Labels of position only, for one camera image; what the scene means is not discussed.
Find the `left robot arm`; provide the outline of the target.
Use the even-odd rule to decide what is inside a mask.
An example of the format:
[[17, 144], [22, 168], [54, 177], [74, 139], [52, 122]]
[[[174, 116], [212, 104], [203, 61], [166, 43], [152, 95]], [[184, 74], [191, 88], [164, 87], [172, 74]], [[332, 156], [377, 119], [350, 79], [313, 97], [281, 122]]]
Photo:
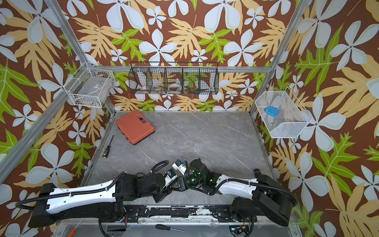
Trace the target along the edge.
[[159, 173], [168, 164], [168, 161], [159, 162], [148, 174], [122, 172], [113, 180], [91, 186], [60, 189], [48, 183], [42, 186], [38, 197], [19, 201], [15, 206], [32, 212], [30, 228], [72, 218], [117, 221], [125, 214], [125, 201], [153, 197], [155, 202], [160, 202], [171, 193], [169, 186], [176, 181], [176, 171], [183, 162], [177, 160], [165, 174]]

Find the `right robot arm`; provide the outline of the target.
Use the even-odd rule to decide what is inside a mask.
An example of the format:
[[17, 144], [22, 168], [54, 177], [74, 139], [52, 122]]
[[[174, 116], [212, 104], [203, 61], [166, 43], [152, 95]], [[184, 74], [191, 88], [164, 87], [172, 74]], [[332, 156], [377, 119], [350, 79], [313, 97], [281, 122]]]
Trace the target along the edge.
[[253, 179], [239, 179], [209, 170], [200, 158], [189, 164], [185, 159], [176, 160], [172, 167], [181, 173], [177, 179], [180, 192], [191, 189], [209, 196], [233, 195], [230, 212], [234, 219], [263, 215], [287, 227], [292, 208], [299, 203], [294, 193], [259, 169], [254, 170]]

